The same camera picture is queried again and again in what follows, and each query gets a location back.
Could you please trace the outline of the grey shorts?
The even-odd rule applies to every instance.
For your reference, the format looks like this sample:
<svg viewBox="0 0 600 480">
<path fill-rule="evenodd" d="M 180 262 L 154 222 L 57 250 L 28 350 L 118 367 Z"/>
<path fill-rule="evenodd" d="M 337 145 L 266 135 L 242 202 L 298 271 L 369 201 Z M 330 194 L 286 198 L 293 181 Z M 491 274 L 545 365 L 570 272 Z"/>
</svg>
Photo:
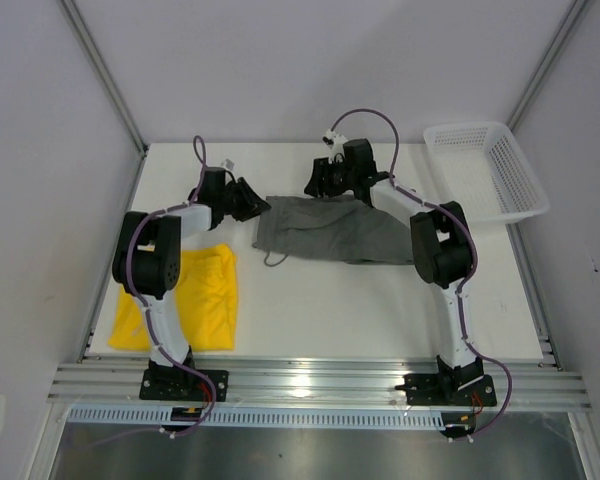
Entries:
<svg viewBox="0 0 600 480">
<path fill-rule="evenodd" d="M 253 246 L 306 260 L 412 265 L 407 225 L 351 195 L 315 199 L 269 196 Z"/>
</svg>

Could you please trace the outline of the yellow shorts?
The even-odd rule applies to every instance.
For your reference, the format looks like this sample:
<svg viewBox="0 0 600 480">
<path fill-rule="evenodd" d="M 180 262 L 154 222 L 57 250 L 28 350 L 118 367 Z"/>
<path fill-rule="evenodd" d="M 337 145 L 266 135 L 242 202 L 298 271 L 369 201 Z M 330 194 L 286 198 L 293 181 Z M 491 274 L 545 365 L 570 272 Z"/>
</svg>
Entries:
<svg viewBox="0 0 600 480">
<path fill-rule="evenodd" d="M 235 348 L 238 283 L 236 256 L 218 244 L 181 254 L 175 303 L 185 339 L 196 352 Z M 116 350 L 147 351 L 149 335 L 133 297 L 118 288 L 114 326 L 108 345 Z"/>
</svg>

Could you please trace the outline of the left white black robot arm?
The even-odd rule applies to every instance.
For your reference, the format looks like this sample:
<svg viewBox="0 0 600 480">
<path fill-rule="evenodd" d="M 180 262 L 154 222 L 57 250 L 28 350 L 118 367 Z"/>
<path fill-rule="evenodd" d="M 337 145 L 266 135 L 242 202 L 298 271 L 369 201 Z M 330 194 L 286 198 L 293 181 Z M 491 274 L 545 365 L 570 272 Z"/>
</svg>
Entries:
<svg viewBox="0 0 600 480">
<path fill-rule="evenodd" d="M 203 374 L 195 369 L 176 313 L 174 290 L 180 277 L 182 240 L 219 226 L 229 216 L 238 222 L 269 211 L 242 177 L 222 167 L 205 168 L 187 199 L 154 212 L 124 215 L 112 264 L 113 279 L 140 307 L 150 341 L 146 372 L 151 383 L 177 400 L 189 398 Z"/>
</svg>

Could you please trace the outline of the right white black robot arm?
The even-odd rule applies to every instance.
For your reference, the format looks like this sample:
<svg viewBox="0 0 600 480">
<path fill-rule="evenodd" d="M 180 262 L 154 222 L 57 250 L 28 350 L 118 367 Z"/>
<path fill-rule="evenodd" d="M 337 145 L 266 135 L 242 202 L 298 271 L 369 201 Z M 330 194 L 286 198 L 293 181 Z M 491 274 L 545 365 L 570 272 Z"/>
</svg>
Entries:
<svg viewBox="0 0 600 480">
<path fill-rule="evenodd" d="M 366 139 L 348 140 L 329 131 L 323 137 L 327 157 L 313 161 L 304 192 L 333 198 L 347 191 L 409 226 L 413 262 L 422 281 L 432 287 L 441 338 L 434 385 L 422 390 L 445 404 L 469 396 L 484 377 L 482 360 L 472 350 L 466 284 L 476 270 L 476 247 L 464 211 L 455 201 L 434 204 L 402 186 L 393 173 L 380 171 Z"/>
</svg>

